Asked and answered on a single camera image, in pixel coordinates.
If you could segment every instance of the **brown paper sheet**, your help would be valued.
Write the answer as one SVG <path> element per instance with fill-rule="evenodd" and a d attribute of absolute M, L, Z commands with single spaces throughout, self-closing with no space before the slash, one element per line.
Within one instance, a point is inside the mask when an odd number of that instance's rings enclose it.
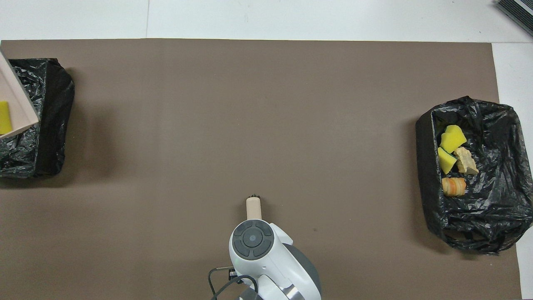
<path fill-rule="evenodd" d="M 2 299 L 209 299 L 252 193 L 323 299 L 520 298 L 515 249 L 449 248 L 418 190 L 415 121 L 464 95 L 498 101 L 490 44 L 2 44 L 76 82 L 63 172 L 1 181 Z"/>

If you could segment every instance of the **yellow sponge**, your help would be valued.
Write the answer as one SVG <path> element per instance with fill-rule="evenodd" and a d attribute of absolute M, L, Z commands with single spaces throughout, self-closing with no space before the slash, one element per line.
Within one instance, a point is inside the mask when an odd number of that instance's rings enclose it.
<path fill-rule="evenodd" d="M 452 153 L 460 145 L 466 142 L 461 128 L 457 125 L 449 125 L 440 137 L 440 146 L 448 153 Z"/>
<path fill-rule="evenodd" d="M 457 158 L 444 151 L 444 149 L 441 147 L 437 149 L 437 152 L 439 152 L 439 164 L 442 172 L 444 172 L 444 174 L 450 173 L 450 170 L 457 161 Z"/>
<path fill-rule="evenodd" d="M 0 135 L 13 131 L 7 101 L 0 101 Z"/>

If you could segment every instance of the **black plastic bag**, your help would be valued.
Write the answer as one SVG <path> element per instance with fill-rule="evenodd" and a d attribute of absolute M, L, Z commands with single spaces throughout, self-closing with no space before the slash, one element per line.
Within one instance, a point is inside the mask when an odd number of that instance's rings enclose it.
<path fill-rule="evenodd" d="M 10 59 L 33 102 L 40 122 L 0 140 L 0 177 L 55 175 L 64 163 L 64 146 L 74 82 L 56 59 Z"/>
<path fill-rule="evenodd" d="M 479 169 L 441 173 L 437 148 L 458 125 Z M 522 237 L 533 220 L 533 181 L 516 112 L 508 105 L 462 97 L 433 107 L 416 122 L 418 182 L 428 229 L 450 246 L 497 254 Z M 463 177 L 466 194 L 444 196 L 443 177 Z"/>

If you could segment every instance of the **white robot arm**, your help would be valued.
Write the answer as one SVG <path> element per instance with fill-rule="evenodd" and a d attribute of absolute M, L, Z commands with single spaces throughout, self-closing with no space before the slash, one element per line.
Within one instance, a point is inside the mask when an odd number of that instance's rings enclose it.
<path fill-rule="evenodd" d="M 252 281 L 238 299 L 242 300 L 321 300 L 318 272 L 293 240 L 278 226 L 261 220 L 259 198 L 247 199 L 248 220 L 240 223 L 229 239 L 230 258 L 238 275 Z"/>

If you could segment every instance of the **food item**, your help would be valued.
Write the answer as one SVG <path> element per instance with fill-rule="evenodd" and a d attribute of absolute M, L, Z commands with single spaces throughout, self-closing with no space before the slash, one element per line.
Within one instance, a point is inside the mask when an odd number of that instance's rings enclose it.
<path fill-rule="evenodd" d="M 467 175 L 475 175 L 479 173 L 479 170 L 475 166 L 475 161 L 472 158 L 472 153 L 465 147 L 459 147 L 454 151 L 457 157 L 457 167 L 459 172 Z"/>
<path fill-rule="evenodd" d="M 440 146 L 448 153 L 452 153 L 465 142 L 466 138 L 463 131 L 457 125 L 448 125 L 440 137 Z"/>
<path fill-rule="evenodd" d="M 0 135 L 13 131 L 7 101 L 0 101 Z"/>
<path fill-rule="evenodd" d="M 455 162 L 457 161 L 457 158 L 455 156 L 449 154 L 448 152 L 444 151 L 441 147 L 438 149 L 439 152 L 439 164 L 440 168 L 444 172 L 444 174 L 450 173 L 451 168 L 454 166 Z"/>
<path fill-rule="evenodd" d="M 442 191 L 444 196 L 457 197 L 465 194 L 466 182 L 464 178 L 443 178 L 442 179 Z"/>

